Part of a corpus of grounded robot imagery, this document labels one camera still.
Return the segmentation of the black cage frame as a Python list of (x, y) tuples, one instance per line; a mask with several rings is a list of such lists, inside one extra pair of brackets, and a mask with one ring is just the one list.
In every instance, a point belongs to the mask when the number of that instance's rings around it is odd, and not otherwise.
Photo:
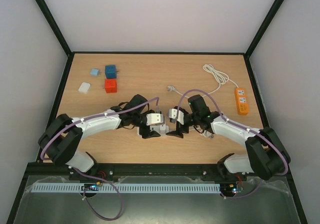
[[(254, 77), (254, 72), (252, 69), (252, 65), (250, 63), (250, 57), (253, 54), (255, 48), (259, 44), (260, 40), (262, 39), (264, 33), (266, 32), (267, 28), (269, 27), (271, 21), (273, 20), (274, 16), (280, 9), (281, 5), (283, 4), (285, 0), (274, 0), (272, 3), (272, 6), (270, 7), (267, 15), (265, 16), (263, 22), (261, 23), (257, 33), (255, 34), (252, 42), (250, 43), (248, 49), (246, 52), (189, 52), (189, 51), (85, 51), (85, 54), (169, 54), (169, 55), (174, 55), (174, 54), (193, 54), (193, 55), (204, 55), (204, 54), (209, 54), (209, 55), (242, 55), (244, 57), (245, 65), (247, 68), (247, 72), (250, 78), (251, 86), (253, 88), (253, 93), (255, 96), (255, 101), (257, 103), (257, 107), (259, 110), (259, 114), (262, 120), (262, 124), (265, 126), (269, 125), (267, 115), (265, 108), (263, 107), (263, 102), (262, 102), (262, 97), (258, 91), (258, 84), (256, 81), (256, 78)], [(67, 77), (70, 72), (71, 66), (72, 66), (72, 60), (74, 58), (74, 55), (78, 53), (78, 51), (71, 51), (71, 49), (68, 46), (67, 41), (63, 37), (63, 34), (56, 23), (48, 5), (46, 4), (45, 0), (35, 0), (37, 3), (38, 7), (40, 8), (43, 16), (46, 18), (48, 24), (50, 25), (53, 33), (55, 34), (58, 42), (60, 43), (61, 47), (63, 48), (64, 52), (67, 55), (67, 61), (64, 66), (64, 71), (59, 83), (59, 87), (57, 90), (57, 94), (55, 96), (55, 100), (53, 102), (53, 106), (51, 109), (51, 113), (48, 119), (48, 122), (50, 123), (53, 121), (54, 114), (58, 112), (58, 105), (60, 105), (60, 101), (62, 99), (62, 93), (64, 91), (66, 82), (67, 82)], [(11, 211), (8, 216), (7, 223), (12, 224), (14, 220), (16, 219), (17, 212), (19, 205), (21, 203), (21, 199), (23, 197), (23, 190), (26, 187), (27, 184), (27, 178), (32, 175), (35, 172), (36, 174), (39, 174), (43, 172), (45, 175), (49, 174), (66, 174), (67, 169), (66, 168), (55, 168), (52, 164), (43, 164), (42, 162), (36, 161), (29, 163), (26, 171), (23, 175), (22, 181), (20, 183), (20, 186), (17, 191), (17, 195), (15, 197), (14, 203), (12, 205)]]

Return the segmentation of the black mounting rail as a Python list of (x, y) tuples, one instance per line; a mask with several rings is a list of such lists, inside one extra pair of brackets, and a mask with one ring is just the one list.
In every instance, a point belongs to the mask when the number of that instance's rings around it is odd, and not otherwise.
[[(248, 176), (256, 177), (257, 174), (244, 174), (242, 171), (229, 174), (220, 164), (95, 164), (85, 173), (89, 176), (102, 177), (108, 181), (117, 182), (124, 177), (187, 177), (193, 180), (200, 179), (205, 182), (231, 183), (241, 178), (243, 181)], [(30, 176), (66, 176), (72, 181), (86, 182), (89, 178), (82, 177), (74, 168), (67, 165), (56, 166), (52, 163), (28, 163), (24, 179)]]

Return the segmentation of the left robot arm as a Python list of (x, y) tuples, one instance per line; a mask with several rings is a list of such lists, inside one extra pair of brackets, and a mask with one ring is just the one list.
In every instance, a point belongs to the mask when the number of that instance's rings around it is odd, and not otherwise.
[(72, 118), (66, 113), (60, 114), (38, 140), (40, 158), (86, 173), (97, 163), (92, 155), (79, 150), (80, 142), (89, 136), (133, 126), (139, 129), (143, 139), (160, 137), (160, 133), (152, 130), (151, 126), (162, 125), (165, 118), (159, 110), (151, 110), (150, 103), (137, 94), (129, 102), (90, 116)]

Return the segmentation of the light blue usb charger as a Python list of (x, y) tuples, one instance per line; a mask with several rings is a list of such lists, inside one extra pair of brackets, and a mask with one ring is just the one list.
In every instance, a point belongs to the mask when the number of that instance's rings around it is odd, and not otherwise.
[(93, 68), (93, 69), (90, 71), (90, 74), (91, 74), (91, 76), (98, 77), (99, 74), (100, 74), (100, 70), (97, 69), (97, 68)]

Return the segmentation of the dark blue cube socket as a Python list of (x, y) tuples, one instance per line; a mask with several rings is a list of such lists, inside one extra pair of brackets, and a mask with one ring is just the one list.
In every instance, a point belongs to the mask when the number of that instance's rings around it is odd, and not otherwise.
[(118, 70), (115, 64), (109, 64), (104, 67), (106, 79), (117, 79)]

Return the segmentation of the red cube socket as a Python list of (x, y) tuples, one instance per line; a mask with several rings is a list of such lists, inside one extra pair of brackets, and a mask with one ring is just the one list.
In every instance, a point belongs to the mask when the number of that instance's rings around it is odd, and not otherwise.
[(117, 93), (117, 80), (116, 79), (106, 79), (104, 81), (104, 89), (106, 93)]

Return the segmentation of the small white usb charger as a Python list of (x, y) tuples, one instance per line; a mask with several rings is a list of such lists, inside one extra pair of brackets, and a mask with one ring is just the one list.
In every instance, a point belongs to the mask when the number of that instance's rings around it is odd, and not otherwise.
[(164, 135), (166, 133), (166, 130), (167, 130), (167, 126), (166, 125), (161, 125), (159, 127), (159, 132), (161, 135)]

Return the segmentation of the orange power strip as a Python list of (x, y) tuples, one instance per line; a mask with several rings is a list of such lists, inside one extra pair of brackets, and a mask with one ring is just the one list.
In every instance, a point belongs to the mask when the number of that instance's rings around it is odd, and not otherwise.
[(246, 116), (250, 111), (246, 90), (238, 87), (235, 89), (234, 93), (237, 113), (239, 115)]

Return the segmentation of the white power strip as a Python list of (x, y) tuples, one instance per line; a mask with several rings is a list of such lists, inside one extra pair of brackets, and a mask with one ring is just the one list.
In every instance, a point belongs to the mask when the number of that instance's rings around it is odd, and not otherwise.
[[(159, 127), (160, 127), (160, 126), (155, 126), (155, 125), (153, 125), (153, 126), (150, 126), (149, 128), (150, 128), (151, 131), (157, 131), (157, 132), (160, 134)], [(169, 126), (166, 125), (166, 133), (169, 132), (169, 131), (170, 131)]]

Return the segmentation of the white cube adapter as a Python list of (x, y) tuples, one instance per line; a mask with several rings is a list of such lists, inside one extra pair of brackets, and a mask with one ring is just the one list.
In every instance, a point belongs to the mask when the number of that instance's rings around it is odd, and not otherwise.
[(91, 84), (87, 82), (83, 82), (78, 88), (79, 93), (87, 94), (90, 90)]

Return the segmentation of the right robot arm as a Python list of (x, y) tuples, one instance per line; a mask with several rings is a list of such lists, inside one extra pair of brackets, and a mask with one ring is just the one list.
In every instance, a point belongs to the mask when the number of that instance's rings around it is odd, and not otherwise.
[(222, 112), (210, 111), (200, 95), (188, 99), (191, 112), (174, 107), (169, 110), (176, 129), (167, 135), (183, 138), (190, 127), (200, 127), (204, 133), (226, 137), (246, 148), (246, 154), (230, 153), (218, 163), (218, 175), (229, 180), (236, 173), (254, 173), (263, 180), (274, 175), (285, 175), (291, 158), (276, 132), (270, 128), (251, 128), (230, 120)]

